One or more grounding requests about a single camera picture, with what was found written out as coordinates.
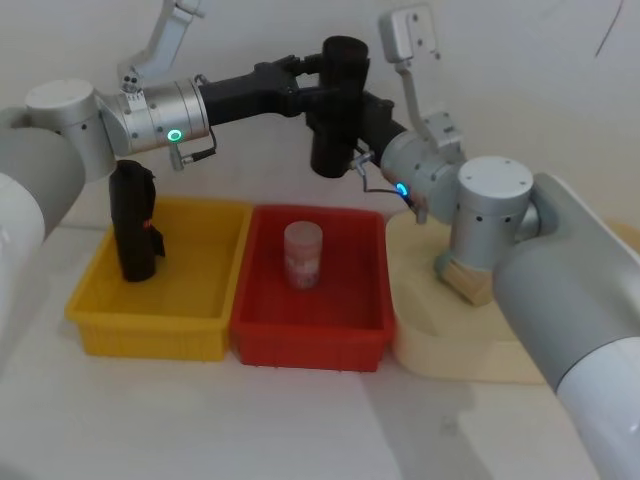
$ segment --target table surface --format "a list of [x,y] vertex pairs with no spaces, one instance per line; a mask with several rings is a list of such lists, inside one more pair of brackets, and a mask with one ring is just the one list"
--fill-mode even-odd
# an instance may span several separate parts
[[64,305],[101,232],[57,229],[0,336],[2,480],[596,479],[546,387],[86,356]]

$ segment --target white bracket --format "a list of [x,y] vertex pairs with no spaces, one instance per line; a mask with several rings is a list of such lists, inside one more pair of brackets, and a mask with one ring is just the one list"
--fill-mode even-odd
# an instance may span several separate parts
[[142,89],[142,78],[160,75],[171,68],[193,17],[204,17],[207,2],[164,0],[147,47],[118,65],[123,91],[136,93]]
[[440,58],[431,9],[426,3],[385,13],[378,22],[385,58],[402,77],[409,118],[420,136],[433,140],[427,118],[433,114],[434,60]]

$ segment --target blue status light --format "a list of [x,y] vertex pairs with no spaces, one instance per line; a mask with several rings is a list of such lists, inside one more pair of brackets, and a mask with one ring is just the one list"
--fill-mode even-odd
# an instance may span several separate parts
[[402,183],[396,183],[396,190],[403,197],[406,197],[407,195],[409,195],[409,190]]

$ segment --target green status light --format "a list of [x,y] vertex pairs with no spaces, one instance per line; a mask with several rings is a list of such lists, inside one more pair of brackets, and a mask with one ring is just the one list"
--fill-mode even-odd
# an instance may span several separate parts
[[167,133],[167,138],[169,139],[170,142],[179,142],[180,140],[182,140],[182,132],[180,130],[170,130],[169,133]]

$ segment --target white wall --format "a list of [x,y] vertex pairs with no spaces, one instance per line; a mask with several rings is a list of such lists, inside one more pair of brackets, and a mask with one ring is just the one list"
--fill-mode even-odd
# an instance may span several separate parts
[[[600,213],[640,224],[640,61],[634,55],[640,3],[626,2],[593,58],[617,1],[432,0],[443,55],[437,94],[464,131],[470,155],[511,156],[534,171],[557,173]],[[144,45],[160,3],[13,2],[0,17],[0,105],[19,104],[31,87],[72,76],[114,91],[115,65]],[[212,0],[208,17],[187,33],[171,76],[240,75],[258,61],[315,53],[325,37],[347,34],[369,44],[368,88],[395,100],[404,121],[400,81],[384,62],[376,19],[405,3],[411,2]],[[181,174],[171,171],[166,151],[137,158],[154,170],[161,194],[402,209],[392,197],[363,195],[354,174],[342,180],[313,174],[303,118],[262,116],[220,126],[216,134],[219,154]],[[106,184],[86,190],[70,220],[106,222]]]

